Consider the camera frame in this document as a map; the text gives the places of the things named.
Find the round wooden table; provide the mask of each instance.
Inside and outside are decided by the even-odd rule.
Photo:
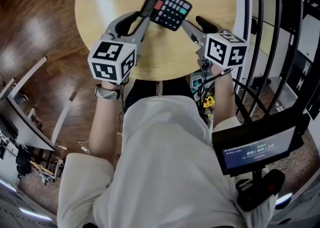
[[[100,39],[109,23],[132,11],[139,11],[145,0],[75,0],[75,19],[81,38],[88,49]],[[194,24],[202,16],[224,29],[231,29],[236,18],[236,0],[186,0],[192,4],[187,20]],[[141,58],[130,77],[164,81],[193,73],[199,69],[193,43],[182,27],[165,29],[150,22],[141,44]]]

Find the keypad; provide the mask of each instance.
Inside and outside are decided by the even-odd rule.
[[[176,31],[186,18],[191,5],[184,0],[158,0],[154,6],[156,12],[151,20],[172,31]]]

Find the yellow flower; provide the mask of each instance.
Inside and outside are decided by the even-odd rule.
[[[207,98],[207,100],[208,100],[208,102],[211,104],[211,106],[213,106],[213,105],[215,104],[215,100],[214,100],[214,98],[213,98],[212,96],[209,96],[209,97]]]
[[[204,102],[203,102],[203,106],[204,106],[204,108],[208,108],[208,107],[210,107],[210,106],[212,106],[212,105],[210,104],[210,102],[209,102],[208,99],[206,98],[206,99],[204,100]]]

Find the timer display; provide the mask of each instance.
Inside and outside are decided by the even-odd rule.
[[[289,149],[295,127],[259,141],[222,150],[228,169],[259,162],[282,154]]]

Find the wristwatch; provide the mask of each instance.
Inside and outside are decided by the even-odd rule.
[[[110,90],[105,89],[101,86],[101,83],[98,83],[94,89],[94,95],[98,98],[110,99],[110,100],[118,100],[120,97],[120,90]]]

